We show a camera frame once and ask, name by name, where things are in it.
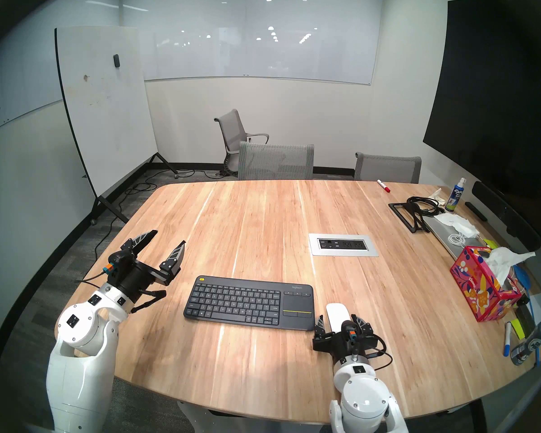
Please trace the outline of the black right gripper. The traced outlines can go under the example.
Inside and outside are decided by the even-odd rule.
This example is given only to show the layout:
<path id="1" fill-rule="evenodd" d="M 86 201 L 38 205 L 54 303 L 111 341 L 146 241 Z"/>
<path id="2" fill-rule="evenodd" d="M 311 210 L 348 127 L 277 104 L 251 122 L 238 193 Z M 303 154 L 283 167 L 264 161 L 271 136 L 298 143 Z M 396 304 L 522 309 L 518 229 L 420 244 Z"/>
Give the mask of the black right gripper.
<path id="1" fill-rule="evenodd" d="M 344 339 L 342 332 L 327 333 L 324 315 L 320 315 L 314 327 L 313 350 L 329 353 L 333 365 L 350 362 L 348 357 L 353 356 L 366 360 L 379 357 L 379 336 L 374 334 L 371 325 L 357 315 L 352 315 L 352 322 L 352 337 L 356 339 Z"/>

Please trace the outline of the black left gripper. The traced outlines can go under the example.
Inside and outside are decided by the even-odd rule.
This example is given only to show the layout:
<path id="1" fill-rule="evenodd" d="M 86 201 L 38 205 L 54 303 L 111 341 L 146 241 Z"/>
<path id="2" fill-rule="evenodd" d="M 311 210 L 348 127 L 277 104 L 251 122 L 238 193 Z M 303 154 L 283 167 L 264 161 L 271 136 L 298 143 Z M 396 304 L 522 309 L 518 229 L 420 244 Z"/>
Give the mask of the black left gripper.
<path id="1" fill-rule="evenodd" d="M 120 250 L 138 256 L 138 254 L 152 241 L 158 233 L 151 230 L 140 234 L 136 238 L 129 238 Z M 142 263 L 135 263 L 130 266 L 123 266 L 122 271 L 118 267 L 113 272 L 113 287 L 125 295 L 131 302 L 137 302 L 143 292 L 153 283 L 168 286 L 181 270 L 185 254 L 186 241 L 183 240 L 160 264 L 160 270 L 156 270 Z"/>

